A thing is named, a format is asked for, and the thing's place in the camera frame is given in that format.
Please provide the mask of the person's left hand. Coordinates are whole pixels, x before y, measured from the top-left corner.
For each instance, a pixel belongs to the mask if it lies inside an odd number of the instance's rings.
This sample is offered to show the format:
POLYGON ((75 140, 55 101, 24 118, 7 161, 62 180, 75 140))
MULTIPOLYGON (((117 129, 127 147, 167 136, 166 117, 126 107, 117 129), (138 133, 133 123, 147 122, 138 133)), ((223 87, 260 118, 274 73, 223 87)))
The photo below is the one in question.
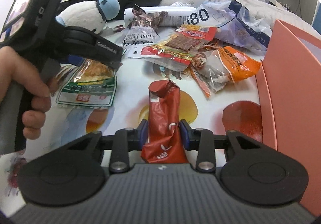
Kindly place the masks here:
POLYGON ((13 80, 33 94, 31 110, 23 113, 22 122, 24 137, 35 140, 45 124, 46 112, 51 108, 50 94, 57 91, 58 81, 51 78, 44 83, 32 63, 18 55, 13 48, 5 46, 1 48, 1 100, 13 80))

